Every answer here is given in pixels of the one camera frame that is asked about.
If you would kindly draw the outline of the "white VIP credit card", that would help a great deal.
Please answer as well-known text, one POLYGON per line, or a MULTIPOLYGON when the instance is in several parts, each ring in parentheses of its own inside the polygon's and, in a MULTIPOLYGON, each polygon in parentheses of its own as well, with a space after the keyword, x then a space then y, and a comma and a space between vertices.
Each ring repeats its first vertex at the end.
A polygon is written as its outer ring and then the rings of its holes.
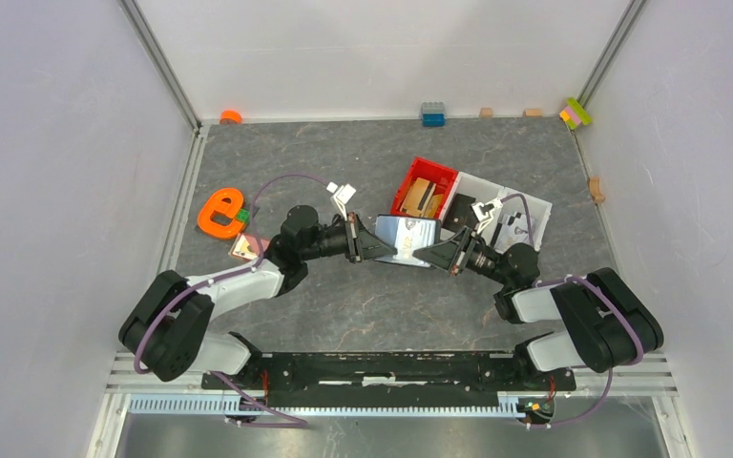
POLYGON ((418 248, 431 246, 436 242, 438 221, 436 219, 399 218, 395 247, 398 263, 428 268, 430 264, 420 261, 413 256, 418 248))

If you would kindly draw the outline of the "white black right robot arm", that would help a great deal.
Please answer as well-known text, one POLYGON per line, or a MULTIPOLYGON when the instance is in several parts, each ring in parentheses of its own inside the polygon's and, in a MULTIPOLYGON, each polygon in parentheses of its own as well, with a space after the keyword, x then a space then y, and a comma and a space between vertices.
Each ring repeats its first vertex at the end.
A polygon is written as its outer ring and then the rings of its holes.
POLYGON ((452 275, 471 270, 500 283, 493 300, 506 322, 562 322, 561 331, 515 347, 513 377, 526 389, 541 387, 557 369, 586 367, 603 373, 637 364, 664 344, 658 320, 610 267, 541 281, 538 253, 530 244, 515 243, 499 253, 469 230, 413 255, 452 275))

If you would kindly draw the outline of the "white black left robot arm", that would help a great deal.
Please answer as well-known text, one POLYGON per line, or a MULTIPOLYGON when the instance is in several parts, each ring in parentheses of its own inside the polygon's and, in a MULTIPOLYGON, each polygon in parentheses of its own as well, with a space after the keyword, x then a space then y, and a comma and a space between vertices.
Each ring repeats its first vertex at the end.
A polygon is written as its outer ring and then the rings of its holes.
POLYGON ((355 213, 321 224, 314 207, 298 205, 262 253, 242 266, 197 277, 174 270, 157 274, 120 326, 118 339, 133 353, 138 374, 171 382, 199 364, 219 370, 238 388, 250 388, 261 378, 261 362, 240 338, 208 336, 214 319, 292 291, 306 278, 311 260, 343 256, 358 263, 396 252, 355 213))

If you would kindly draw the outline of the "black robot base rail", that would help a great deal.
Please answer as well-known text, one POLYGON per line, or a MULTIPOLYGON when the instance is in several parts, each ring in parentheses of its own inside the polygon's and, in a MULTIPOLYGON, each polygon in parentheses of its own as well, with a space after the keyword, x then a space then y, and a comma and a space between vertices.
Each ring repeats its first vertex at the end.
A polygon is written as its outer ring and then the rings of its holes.
POLYGON ((510 352, 257 353, 230 381, 271 407, 480 407, 500 392, 572 391, 570 369, 537 372, 510 352))

